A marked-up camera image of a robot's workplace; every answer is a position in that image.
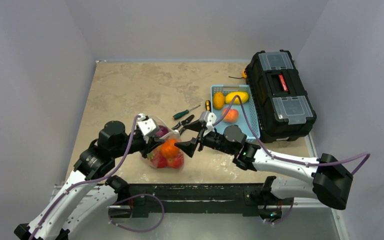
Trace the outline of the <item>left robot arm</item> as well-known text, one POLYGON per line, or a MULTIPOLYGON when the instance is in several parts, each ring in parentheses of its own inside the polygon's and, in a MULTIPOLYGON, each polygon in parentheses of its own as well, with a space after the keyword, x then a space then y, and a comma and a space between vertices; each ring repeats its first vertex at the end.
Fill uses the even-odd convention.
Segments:
POLYGON ((80 154, 62 188, 31 222, 19 224, 20 240, 72 240, 80 228, 112 204, 133 208, 129 184, 115 173, 129 154, 149 153, 161 144, 159 125, 144 114, 133 120, 130 134, 120 121, 109 121, 80 154))

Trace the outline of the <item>clear zip top bag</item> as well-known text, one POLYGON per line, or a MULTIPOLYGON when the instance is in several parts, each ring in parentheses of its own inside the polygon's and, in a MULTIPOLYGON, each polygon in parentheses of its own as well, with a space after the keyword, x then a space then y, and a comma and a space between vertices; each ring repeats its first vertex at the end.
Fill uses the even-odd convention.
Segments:
POLYGON ((181 123, 174 127, 167 125, 154 115, 149 116, 158 126, 158 131, 154 135, 157 140, 157 145, 152 150, 142 157, 147 163, 155 169, 170 168, 179 170, 184 165, 184 153, 175 146, 175 143, 181 142, 181 123))

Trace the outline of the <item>orange small pumpkin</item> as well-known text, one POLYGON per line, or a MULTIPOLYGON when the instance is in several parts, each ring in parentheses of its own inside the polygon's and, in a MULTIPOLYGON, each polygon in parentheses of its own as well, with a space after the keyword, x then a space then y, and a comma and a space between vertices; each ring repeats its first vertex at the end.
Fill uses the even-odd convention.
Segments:
POLYGON ((161 145, 160 152, 166 159, 174 158, 180 152, 180 149, 175 146, 177 142, 176 139, 169 138, 161 145))

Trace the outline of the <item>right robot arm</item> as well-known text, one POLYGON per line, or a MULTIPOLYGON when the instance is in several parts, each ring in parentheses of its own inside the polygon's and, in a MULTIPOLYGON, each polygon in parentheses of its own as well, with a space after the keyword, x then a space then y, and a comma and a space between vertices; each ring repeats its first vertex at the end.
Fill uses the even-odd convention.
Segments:
POLYGON ((324 153, 321 157, 299 157, 264 150, 259 145, 248 143, 237 125, 228 126, 223 133, 208 131, 207 126, 199 121, 187 127, 197 132, 197 137, 177 142, 175 146, 189 157, 208 147, 232 155, 232 162, 244 171, 287 176, 288 179, 275 177, 261 189, 260 196, 264 202, 272 204, 278 199, 311 198, 332 209, 346 209, 354 176, 334 156, 324 153))

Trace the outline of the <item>purple eggplant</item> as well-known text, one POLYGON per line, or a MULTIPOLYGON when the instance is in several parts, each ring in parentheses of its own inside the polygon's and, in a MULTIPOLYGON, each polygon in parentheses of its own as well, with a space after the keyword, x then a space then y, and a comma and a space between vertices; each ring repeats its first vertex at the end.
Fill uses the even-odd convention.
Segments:
POLYGON ((159 130, 155 134, 157 138, 162 138, 163 136, 169 133, 169 129, 166 126, 159 125, 158 127, 159 127, 159 130))

